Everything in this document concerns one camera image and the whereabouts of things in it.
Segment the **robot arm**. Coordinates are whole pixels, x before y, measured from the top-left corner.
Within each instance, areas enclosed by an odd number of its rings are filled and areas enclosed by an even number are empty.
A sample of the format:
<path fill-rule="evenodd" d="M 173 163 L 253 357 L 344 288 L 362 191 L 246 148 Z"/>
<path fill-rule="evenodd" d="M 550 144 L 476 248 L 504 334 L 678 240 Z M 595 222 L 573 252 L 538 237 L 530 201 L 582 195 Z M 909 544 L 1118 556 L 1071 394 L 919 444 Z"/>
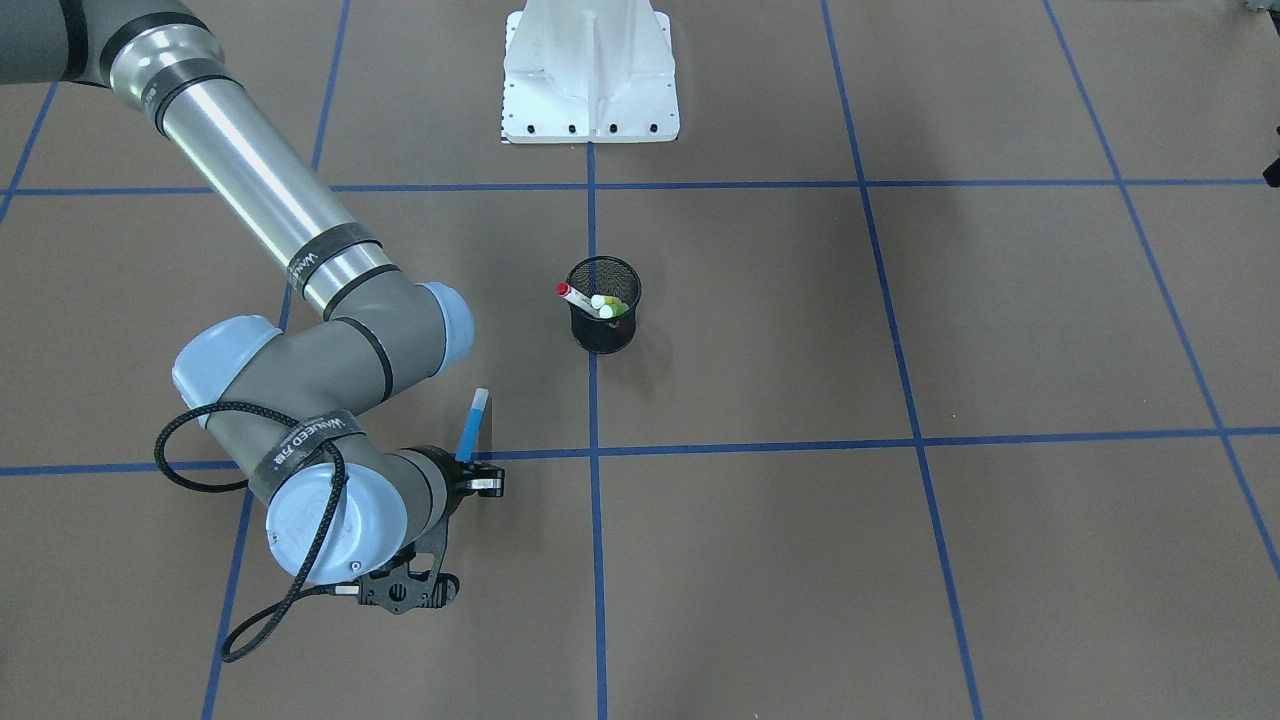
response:
<path fill-rule="evenodd" d="M 283 281 L 150 119 L 106 90 L 3 90 L 3 465 L 138 460 L 180 411 L 168 365 L 201 323 L 268 309 Z M 3 584 L 170 577 L 196 530 L 154 469 L 3 482 Z"/>

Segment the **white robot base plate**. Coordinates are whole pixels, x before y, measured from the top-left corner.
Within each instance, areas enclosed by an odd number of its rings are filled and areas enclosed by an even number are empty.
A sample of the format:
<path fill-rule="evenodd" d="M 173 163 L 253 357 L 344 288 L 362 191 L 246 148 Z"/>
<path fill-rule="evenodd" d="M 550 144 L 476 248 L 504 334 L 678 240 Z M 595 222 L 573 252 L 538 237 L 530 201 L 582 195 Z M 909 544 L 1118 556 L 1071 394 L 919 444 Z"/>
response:
<path fill-rule="evenodd" d="M 681 131 L 671 18 L 649 1 L 529 1 L 504 22 L 507 143 L 664 143 Z"/>

